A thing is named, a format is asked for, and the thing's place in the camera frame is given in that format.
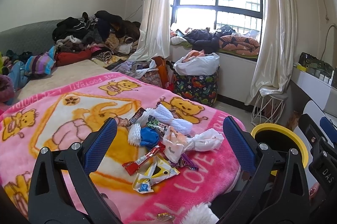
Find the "white satin curtain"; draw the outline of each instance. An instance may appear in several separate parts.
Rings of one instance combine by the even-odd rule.
[[[129,60],[149,61],[170,55],[170,0],[144,0],[137,51]]]
[[[264,0],[262,44],[246,105],[262,96],[282,94],[293,70],[297,39],[295,0]]]

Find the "white chair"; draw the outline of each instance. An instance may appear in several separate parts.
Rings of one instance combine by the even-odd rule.
[[[283,113],[285,101],[288,98],[286,92],[283,94],[271,94],[263,97],[261,95],[263,88],[266,89],[266,87],[260,88],[251,116],[251,123],[254,126],[267,122],[276,124]]]

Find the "beige bed sheet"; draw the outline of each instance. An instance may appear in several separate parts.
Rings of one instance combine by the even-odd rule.
[[[99,76],[104,73],[109,73],[109,71],[88,59],[71,65],[57,67],[52,70],[50,76],[29,81],[23,89],[16,93],[14,103],[32,95],[66,86],[92,76]]]

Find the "black baseboard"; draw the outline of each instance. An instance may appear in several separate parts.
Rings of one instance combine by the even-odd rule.
[[[218,97],[217,97],[217,101],[220,101],[222,103],[226,103],[228,105],[231,105],[231,106],[236,107],[236,108],[240,108],[242,110],[245,110],[245,111],[251,112],[251,113],[253,112],[253,109],[254,109],[253,105],[247,106],[247,105],[245,105],[245,103],[243,103],[241,101],[238,101],[238,100],[235,100],[235,99],[223,96],[223,95],[219,95],[219,94],[218,94]]]

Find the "floor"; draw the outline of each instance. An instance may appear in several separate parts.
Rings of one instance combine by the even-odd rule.
[[[236,108],[219,101],[215,103],[214,108],[229,113],[230,115],[239,119],[243,125],[245,125],[247,132],[251,132],[254,128],[254,125],[250,123],[251,112],[246,112],[240,108]]]

